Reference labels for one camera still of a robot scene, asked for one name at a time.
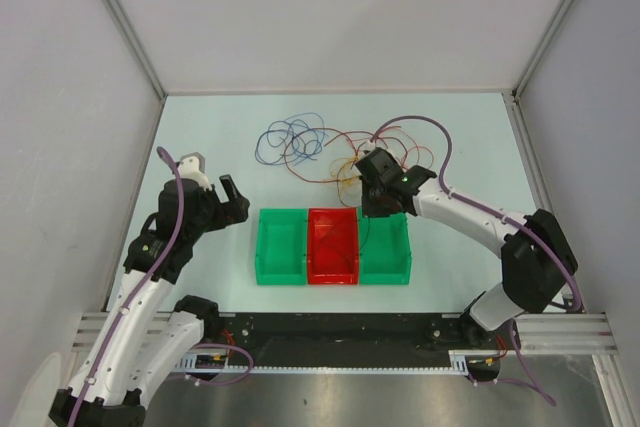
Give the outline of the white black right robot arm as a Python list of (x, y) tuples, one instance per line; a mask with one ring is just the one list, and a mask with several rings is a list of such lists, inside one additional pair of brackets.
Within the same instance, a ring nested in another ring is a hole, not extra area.
[(577, 260), (551, 212), (538, 209), (525, 215), (489, 207), (455, 192), (427, 168), (403, 169), (379, 147), (355, 167), (364, 216), (403, 213), (433, 220), (478, 242), (500, 260), (502, 280), (460, 316), (460, 337), (469, 346), (486, 347), (507, 321), (543, 312), (564, 286), (576, 286)]

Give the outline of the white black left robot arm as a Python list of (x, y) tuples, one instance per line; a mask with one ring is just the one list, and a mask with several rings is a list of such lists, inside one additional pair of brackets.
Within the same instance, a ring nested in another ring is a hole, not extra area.
[(156, 391), (196, 345), (214, 344), (224, 330), (216, 302), (187, 295), (161, 333), (144, 342), (158, 308), (206, 233), (242, 223), (249, 200), (229, 175), (221, 201), (203, 174), (165, 183), (158, 209), (130, 244), (116, 301), (83, 365), (57, 391), (49, 417), (57, 426), (140, 426)]

